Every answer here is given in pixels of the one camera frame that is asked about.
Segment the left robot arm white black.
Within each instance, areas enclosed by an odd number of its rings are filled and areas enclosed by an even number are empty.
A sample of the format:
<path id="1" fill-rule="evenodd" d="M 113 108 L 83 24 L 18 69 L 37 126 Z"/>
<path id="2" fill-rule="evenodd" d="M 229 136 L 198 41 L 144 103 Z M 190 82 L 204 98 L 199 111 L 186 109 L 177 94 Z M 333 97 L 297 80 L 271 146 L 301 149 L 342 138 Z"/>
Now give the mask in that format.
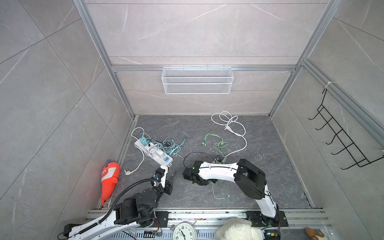
<path id="1" fill-rule="evenodd" d="M 103 240 L 120 232 L 135 228 L 165 228 L 169 212 L 155 209 L 163 194 L 171 195 L 176 171 L 168 177 L 168 168 L 161 166 L 151 178 L 143 179 L 125 188 L 115 199 L 108 212 L 85 224 L 67 224 L 58 240 Z M 131 197 L 120 199 L 134 187 L 151 183 L 152 187 Z"/>

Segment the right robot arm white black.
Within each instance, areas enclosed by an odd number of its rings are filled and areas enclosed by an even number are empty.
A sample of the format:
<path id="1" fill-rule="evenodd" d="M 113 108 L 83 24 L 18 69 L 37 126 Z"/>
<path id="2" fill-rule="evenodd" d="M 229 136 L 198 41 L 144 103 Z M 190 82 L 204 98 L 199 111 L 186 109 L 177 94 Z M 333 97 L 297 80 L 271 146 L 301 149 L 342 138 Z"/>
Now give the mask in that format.
<path id="1" fill-rule="evenodd" d="M 183 171 L 185 180 L 206 186 L 218 180 L 236 183 L 242 192 L 258 204 L 264 226 L 276 227 L 280 223 L 279 207 L 269 191 L 266 174 L 246 159 L 233 164 L 213 164 L 195 161 Z"/>

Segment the white plush toy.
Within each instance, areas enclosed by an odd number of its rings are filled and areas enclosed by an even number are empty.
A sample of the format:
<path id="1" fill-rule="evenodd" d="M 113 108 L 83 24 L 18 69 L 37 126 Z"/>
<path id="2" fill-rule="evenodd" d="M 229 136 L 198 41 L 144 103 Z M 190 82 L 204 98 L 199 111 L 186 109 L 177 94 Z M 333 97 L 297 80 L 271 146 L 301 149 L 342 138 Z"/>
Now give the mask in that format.
<path id="1" fill-rule="evenodd" d="M 263 240 L 263 236 L 251 221 L 240 218 L 227 220 L 215 233 L 216 240 Z"/>

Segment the white analog clock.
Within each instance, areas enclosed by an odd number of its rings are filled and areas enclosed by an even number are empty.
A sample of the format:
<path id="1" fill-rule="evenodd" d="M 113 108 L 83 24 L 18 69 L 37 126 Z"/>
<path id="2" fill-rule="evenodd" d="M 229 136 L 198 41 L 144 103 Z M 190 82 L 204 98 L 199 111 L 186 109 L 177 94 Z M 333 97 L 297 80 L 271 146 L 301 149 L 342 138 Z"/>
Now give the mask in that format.
<path id="1" fill-rule="evenodd" d="M 182 222 L 174 229 L 173 240 L 197 240 L 197 238 L 197 230 L 189 222 Z"/>

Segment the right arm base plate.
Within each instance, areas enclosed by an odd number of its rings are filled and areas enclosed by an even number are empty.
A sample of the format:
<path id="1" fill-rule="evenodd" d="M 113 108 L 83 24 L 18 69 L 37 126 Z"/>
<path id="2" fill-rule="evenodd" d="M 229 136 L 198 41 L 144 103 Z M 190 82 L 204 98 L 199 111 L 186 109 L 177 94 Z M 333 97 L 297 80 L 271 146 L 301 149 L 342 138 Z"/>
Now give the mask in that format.
<path id="1" fill-rule="evenodd" d="M 252 222 L 252 227 L 288 227 L 288 221 L 283 211 L 278 210 L 275 217 L 264 216 L 261 211 L 246 211 L 246 220 Z"/>

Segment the white multicolour power strip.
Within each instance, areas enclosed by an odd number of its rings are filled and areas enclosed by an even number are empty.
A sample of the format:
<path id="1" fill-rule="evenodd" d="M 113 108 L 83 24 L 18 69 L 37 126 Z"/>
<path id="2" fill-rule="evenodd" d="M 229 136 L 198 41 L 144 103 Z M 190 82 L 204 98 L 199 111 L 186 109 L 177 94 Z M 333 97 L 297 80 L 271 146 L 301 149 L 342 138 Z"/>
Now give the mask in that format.
<path id="1" fill-rule="evenodd" d="M 138 139 L 135 142 L 135 147 L 139 148 L 145 156 L 150 157 L 161 166 L 170 167 L 173 163 L 173 158 L 166 154 L 162 150 L 162 145 L 157 142 L 150 141 L 147 146 L 144 146 L 140 139 Z"/>

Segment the brown plush toy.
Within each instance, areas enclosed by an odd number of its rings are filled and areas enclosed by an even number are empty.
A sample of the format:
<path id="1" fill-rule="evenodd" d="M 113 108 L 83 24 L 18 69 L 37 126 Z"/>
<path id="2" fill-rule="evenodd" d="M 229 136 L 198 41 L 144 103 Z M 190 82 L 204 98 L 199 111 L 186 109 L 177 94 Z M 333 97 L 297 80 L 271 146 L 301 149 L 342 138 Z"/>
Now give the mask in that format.
<path id="1" fill-rule="evenodd" d="M 306 227 L 306 233 L 311 238 L 311 240 L 325 240 L 326 236 L 321 231 L 315 231 L 312 228 Z"/>

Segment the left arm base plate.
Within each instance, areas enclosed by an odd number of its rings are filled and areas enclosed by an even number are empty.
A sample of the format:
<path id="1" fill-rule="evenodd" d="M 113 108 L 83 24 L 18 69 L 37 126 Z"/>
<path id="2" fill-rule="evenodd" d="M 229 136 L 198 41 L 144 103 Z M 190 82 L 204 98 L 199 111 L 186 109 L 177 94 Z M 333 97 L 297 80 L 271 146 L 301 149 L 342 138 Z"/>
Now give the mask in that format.
<path id="1" fill-rule="evenodd" d="M 169 221 L 169 214 L 168 211 L 157 211 L 155 210 L 156 219 L 152 222 L 150 225 L 150 228 L 157 228 L 158 224 L 160 224 L 161 228 L 166 228 L 168 226 Z"/>

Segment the aluminium front rail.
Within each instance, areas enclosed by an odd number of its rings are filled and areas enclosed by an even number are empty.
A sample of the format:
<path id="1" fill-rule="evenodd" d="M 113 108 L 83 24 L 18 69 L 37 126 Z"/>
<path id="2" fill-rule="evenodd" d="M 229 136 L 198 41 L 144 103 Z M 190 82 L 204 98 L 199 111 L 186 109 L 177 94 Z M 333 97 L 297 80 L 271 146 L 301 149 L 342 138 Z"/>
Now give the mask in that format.
<path id="1" fill-rule="evenodd" d="M 212 239 L 213 231 L 224 225 L 231 218 L 240 218 L 246 220 L 246 211 L 260 210 L 176 210 L 176 209 L 160 209 L 159 211 L 168 211 L 169 221 L 166 228 L 135 228 L 124 232 L 117 233 L 108 238 L 110 239 L 137 239 L 137 240 L 167 240 L 173 238 L 175 227 L 182 222 L 191 223 L 197 230 L 197 239 Z M 272 230 L 295 230 L 305 229 L 306 227 L 320 230 L 328 240 L 338 239 L 333 230 L 326 214 L 321 209 L 284 209 L 289 226 L 288 227 L 256 227 L 263 231 Z M 106 211 L 92 210 L 90 211 L 91 220 L 94 220 Z"/>

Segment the red toy vacuum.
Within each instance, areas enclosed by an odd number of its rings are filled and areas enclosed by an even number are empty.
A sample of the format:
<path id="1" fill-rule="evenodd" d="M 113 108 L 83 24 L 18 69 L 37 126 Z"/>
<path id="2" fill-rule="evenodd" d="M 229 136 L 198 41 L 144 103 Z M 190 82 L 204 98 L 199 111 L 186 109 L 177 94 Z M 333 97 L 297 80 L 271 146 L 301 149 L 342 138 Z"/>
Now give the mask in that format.
<path id="1" fill-rule="evenodd" d="M 118 183 L 121 167 L 116 162 L 107 163 L 101 173 L 102 193 L 101 193 L 101 205 L 105 204 L 105 201 L 111 197 L 113 191 Z"/>

